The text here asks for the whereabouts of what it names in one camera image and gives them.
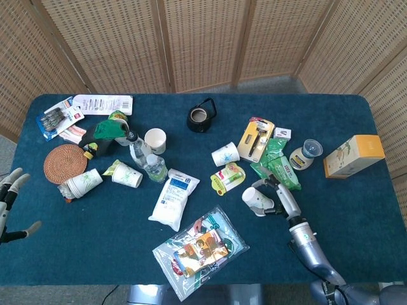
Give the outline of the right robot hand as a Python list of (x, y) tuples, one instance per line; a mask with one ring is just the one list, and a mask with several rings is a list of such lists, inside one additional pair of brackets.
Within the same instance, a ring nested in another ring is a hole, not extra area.
[(296, 200), (291, 194), (290, 190), (283, 185), (272, 173), (268, 176), (267, 179), (257, 180), (252, 184), (252, 187), (257, 188), (259, 186), (269, 186), (275, 190), (277, 196), (279, 197), (280, 203), (274, 203), (273, 208), (258, 208), (251, 207), (250, 209), (260, 216), (265, 216), (267, 214), (282, 214), (287, 220), (290, 220), (294, 217), (299, 217), (301, 215), (301, 209), (298, 206)]

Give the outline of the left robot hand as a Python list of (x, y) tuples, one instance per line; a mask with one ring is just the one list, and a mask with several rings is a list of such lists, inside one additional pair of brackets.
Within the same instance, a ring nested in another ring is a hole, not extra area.
[(23, 173), (22, 168), (16, 168), (1, 181), (1, 243), (9, 243), (21, 240), (33, 235), (41, 226), (42, 222), (33, 223), (28, 229), (15, 232), (7, 232), (6, 223), (8, 214), (18, 196), (20, 188), (29, 180), (30, 175)]

